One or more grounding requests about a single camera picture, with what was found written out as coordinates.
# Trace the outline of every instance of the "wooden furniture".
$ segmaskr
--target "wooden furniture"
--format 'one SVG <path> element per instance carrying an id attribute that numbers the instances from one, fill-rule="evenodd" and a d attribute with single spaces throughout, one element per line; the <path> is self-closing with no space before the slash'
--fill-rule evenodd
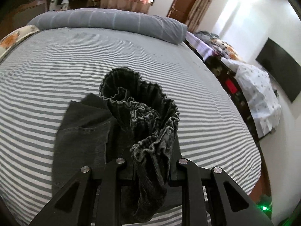
<path id="1" fill-rule="evenodd" d="M 27 23 L 41 13 L 49 10 L 51 0 L 17 0 L 13 8 L 0 22 L 0 40 L 12 31 L 26 26 Z"/>
<path id="2" fill-rule="evenodd" d="M 88 7 L 88 0 L 74 0 L 69 2 L 70 9 L 86 8 Z"/>
<path id="3" fill-rule="evenodd" d="M 26 26 L 27 23 L 41 13 L 47 12 L 46 0 L 34 1 L 19 6 L 8 13 L 0 24 L 0 39 L 12 31 Z"/>
<path id="4" fill-rule="evenodd" d="M 195 1 L 196 0 L 174 0 L 167 17 L 185 23 Z"/>

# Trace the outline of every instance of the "white bedsheet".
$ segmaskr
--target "white bedsheet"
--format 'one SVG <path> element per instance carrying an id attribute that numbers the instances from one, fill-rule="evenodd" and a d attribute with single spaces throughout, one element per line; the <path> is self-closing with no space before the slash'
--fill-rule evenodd
<path id="1" fill-rule="evenodd" d="M 186 33 L 186 40 L 190 43 L 191 46 L 202 56 L 203 60 L 215 54 L 215 51 L 204 43 L 201 39 L 194 36 L 192 33 Z"/>
<path id="2" fill-rule="evenodd" d="M 233 72 L 245 96 L 254 119 L 258 137 L 269 133 L 279 124 L 281 105 L 273 91 L 268 73 L 240 61 L 222 58 Z"/>

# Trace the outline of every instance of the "gray and white striped sheet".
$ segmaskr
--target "gray and white striped sheet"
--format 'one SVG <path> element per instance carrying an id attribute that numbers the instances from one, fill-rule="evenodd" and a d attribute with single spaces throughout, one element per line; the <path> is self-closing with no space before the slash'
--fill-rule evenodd
<path id="1" fill-rule="evenodd" d="M 98 94 L 102 78 L 127 66 L 163 87 L 180 111 L 181 153 L 222 167 L 250 193 L 260 177 L 258 149 L 236 107 L 183 43 L 102 28 L 41 31 L 0 65 L 0 195 L 24 225 L 51 199 L 55 134 L 71 100 Z M 180 225 L 181 207 L 140 225 Z"/>

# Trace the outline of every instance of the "floral pillow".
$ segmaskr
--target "floral pillow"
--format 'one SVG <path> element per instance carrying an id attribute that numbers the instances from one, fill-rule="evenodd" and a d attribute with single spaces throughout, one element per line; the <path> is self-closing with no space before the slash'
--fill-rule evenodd
<path id="1" fill-rule="evenodd" d="M 31 35 L 40 30 L 34 25 L 21 27 L 0 40 L 0 63 L 8 53 Z"/>
<path id="2" fill-rule="evenodd" d="M 211 47 L 218 51 L 223 57 L 227 59 L 233 59 L 240 62 L 244 62 L 243 59 L 238 55 L 238 53 L 234 50 L 234 48 L 229 45 L 227 42 L 221 39 L 212 39 L 210 43 Z"/>

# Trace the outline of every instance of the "red object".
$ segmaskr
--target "red object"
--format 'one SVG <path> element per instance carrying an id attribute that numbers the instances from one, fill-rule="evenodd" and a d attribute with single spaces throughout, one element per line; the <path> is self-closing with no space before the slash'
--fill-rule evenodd
<path id="1" fill-rule="evenodd" d="M 226 85 L 227 85 L 227 87 L 229 88 L 229 90 L 232 94 L 235 94 L 238 91 L 236 86 L 234 85 L 234 83 L 230 79 L 226 80 Z"/>

